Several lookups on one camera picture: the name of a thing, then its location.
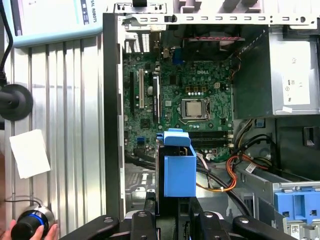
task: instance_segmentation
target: blue plastic bracket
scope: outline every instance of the blue plastic bracket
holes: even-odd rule
[[[189,133],[183,132],[182,129],[169,128],[163,134],[163,144],[165,146],[189,147],[191,140]]]
[[[163,134],[165,146],[184,147],[188,155],[164,156],[164,196],[195,197],[197,155],[187,132],[170,128]]]
[[[278,213],[291,221],[304,221],[311,224],[320,218],[320,192],[313,190],[276,192],[274,206]]]

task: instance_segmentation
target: green motherboard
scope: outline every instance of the green motherboard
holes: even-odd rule
[[[125,54],[125,150],[132,154],[141,148],[152,155],[156,133],[180,128],[200,138],[192,145],[196,151],[206,153],[208,160],[225,161],[230,155],[227,135],[233,130],[231,64],[229,59],[173,64],[169,57],[157,61],[152,54]],[[157,117],[155,76],[159,93]]]

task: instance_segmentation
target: ribbed metal panel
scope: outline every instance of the ribbed metal panel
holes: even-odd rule
[[[5,72],[28,87],[33,113],[5,122],[6,197],[50,206],[60,236],[106,213],[102,36],[15,49]],[[9,137],[42,130],[51,171],[20,179]],[[7,224],[28,202],[7,203]]]

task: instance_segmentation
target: paper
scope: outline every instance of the paper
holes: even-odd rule
[[[51,170],[41,130],[11,136],[9,139],[21,179]]]

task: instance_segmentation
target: screen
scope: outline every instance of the screen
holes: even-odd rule
[[[63,32],[88,25],[86,0],[11,0],[16,36]]]

